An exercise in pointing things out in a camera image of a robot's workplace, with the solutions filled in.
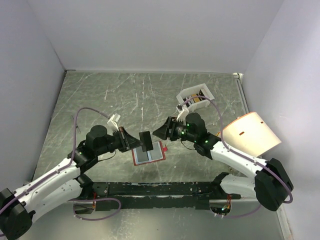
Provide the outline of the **white plastic card tray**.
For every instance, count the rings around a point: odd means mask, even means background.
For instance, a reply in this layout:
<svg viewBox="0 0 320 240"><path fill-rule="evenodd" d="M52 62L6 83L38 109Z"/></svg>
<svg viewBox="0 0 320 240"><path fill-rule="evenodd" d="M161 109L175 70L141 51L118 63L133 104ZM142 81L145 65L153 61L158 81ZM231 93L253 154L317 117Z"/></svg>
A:
<svg viewBox="0 0 320 240"><path fill-rule="evenodd" d="M188 101L185 106L190 112L208 107L210 102L206 98L212 101L215 99L205 83L182 89L176 96L180 105Z"/></svg>

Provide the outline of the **red leather card holder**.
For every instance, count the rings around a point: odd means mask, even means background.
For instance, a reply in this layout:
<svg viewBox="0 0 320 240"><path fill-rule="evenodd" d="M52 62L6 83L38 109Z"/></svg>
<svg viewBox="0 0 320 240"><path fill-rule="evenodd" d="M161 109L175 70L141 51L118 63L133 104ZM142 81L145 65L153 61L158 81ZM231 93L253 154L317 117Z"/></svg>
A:
<svg viewBox="0 0 320 240"><path fill-rule="evenodd" d="M133 164L135 166L158 162L166 159L166 151L168 150L166 145L163 145L161 141L155 141L152 143L153 149L143 152L142 147L137 147L131 150Z"/></svg>

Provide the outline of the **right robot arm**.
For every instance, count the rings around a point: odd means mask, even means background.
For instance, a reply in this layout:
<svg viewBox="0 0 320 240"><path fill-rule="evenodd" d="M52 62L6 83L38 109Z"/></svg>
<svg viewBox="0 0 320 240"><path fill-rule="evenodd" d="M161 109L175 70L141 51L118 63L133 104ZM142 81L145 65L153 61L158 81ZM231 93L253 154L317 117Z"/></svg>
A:
<svg viewBox="0 0 320 240"><path fill-rule="evenodd" d="M185 122L169 116L152 134L162 140L189 141L201 156L224 163L244 175L227 175L214 184L212 193L218 199L228 194L253 197L273 212L282 204L293 202L294 186L279 160L265 160L232 148L223 137L207 130L205 121L198 113L188 114Z"/></svg>

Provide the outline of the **black credit card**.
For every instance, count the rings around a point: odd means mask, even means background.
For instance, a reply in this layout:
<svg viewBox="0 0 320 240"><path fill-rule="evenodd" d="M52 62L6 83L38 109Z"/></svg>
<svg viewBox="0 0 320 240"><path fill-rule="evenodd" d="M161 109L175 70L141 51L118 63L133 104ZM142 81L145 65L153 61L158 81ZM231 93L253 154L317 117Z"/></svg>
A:
<svg viewBox="0 0 320 240"><path fill-rule="evenodd" d="M143 152L154 149L150 131L139 132L140 146Z"/></svg>
<svg viewBox="0 0 320 240"><path fill-rule="evenodd" d="M151 161L162 160L163 159L162 149L159 147L154 147L154 149L149 152L149 156Z"/></svg>

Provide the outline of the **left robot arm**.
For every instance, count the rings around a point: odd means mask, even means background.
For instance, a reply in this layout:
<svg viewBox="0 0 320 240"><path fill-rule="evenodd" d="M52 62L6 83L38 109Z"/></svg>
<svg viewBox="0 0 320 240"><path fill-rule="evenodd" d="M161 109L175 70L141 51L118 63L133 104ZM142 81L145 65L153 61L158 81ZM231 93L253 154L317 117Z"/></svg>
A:
<svg viewBox="0 0 320 240"><path fill-rule="evenodd" d="M98 157L115 151L127 152L143 145L120 127L109 135L107 128L95 125L85 140L55 168L14 191L0 192L0 230L9 240L25 234L42 214L69 200L89 200L93 181L85 174L98 163Z"/></svg>

